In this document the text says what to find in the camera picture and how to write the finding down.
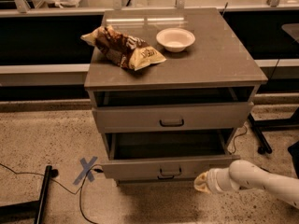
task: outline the blue tape cross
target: blue tape cross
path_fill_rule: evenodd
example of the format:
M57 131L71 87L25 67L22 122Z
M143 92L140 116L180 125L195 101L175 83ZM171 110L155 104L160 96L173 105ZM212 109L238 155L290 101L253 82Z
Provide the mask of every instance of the blue tape cross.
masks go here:
M87 172L91 169L91 167L93 167L93 164L95 163L95 161L97 160L97 157L94 157L90 160L89 163L86 162L86 160L83 158L80 160L82 166L83 166L83 170L82 172L79 174L79 176L76 178L76 180L74 181L74 185L78 185L80 183L80 181L83 179L83 177L87 174ZM93 182L94 181L94 177L92 172L89 172L87 174L88 179Z

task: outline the white robotic arm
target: white robotic arm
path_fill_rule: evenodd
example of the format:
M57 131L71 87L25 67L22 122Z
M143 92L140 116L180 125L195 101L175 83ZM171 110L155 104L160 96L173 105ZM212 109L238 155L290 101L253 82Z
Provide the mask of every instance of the white robotic arm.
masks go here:
M275 175L249 161L234 161L228 168L210 169L194 180L195 189L207 193L222 193L247 189L262 189L299 209L299 179Z

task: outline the cabinet top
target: cabinet top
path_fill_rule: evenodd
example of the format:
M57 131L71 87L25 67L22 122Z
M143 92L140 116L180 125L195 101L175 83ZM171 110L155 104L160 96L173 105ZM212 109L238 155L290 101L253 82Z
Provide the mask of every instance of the cabinet top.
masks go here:
M216 8L107 11L102 25L146 40L167 60L138 71L125 70L95 48L87 90L251 86L267 80ZM195 42L180 53L165 50L156 35L170 27L191 31Z

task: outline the terrazzo floor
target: terrazzo floor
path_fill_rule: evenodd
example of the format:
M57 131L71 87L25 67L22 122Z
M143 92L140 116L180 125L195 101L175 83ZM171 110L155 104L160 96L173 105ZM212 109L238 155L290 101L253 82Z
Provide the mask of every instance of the terrazzo floor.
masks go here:
M299 105L299 96L260 96L253 108L256 119L288 118ZM296 177L287 147L299 140L299 130L268 132L272 154L257 153L259 141L249 124L246 134L235 139L236 154L270 172ZM243 133L244 127L236 134ZM82 172L80 161L107 160L88 100L0 103L0 162L15 172L44 174L46 165L59 171L54 178L72 192ZM93 172L81 193L82 209L94 223L105 224L200 224L200 223L298 223L299 210L262 190L251 189L222 195L197 192L192 181L127 184ZM0 206L37 200L40 175L15 175L0 166ZM0 223L34 223L32 218L11 218ZM71 194L50 182L43 223L89 223L79 208L79 192Z

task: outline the white bowl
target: white bowl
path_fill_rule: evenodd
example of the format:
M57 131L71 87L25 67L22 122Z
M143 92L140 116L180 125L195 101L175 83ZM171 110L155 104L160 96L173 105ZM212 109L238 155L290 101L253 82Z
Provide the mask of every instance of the white bowl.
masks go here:
M195 36L181 28L167 28L156 36L157 41L171 52L181 52L193 44Z

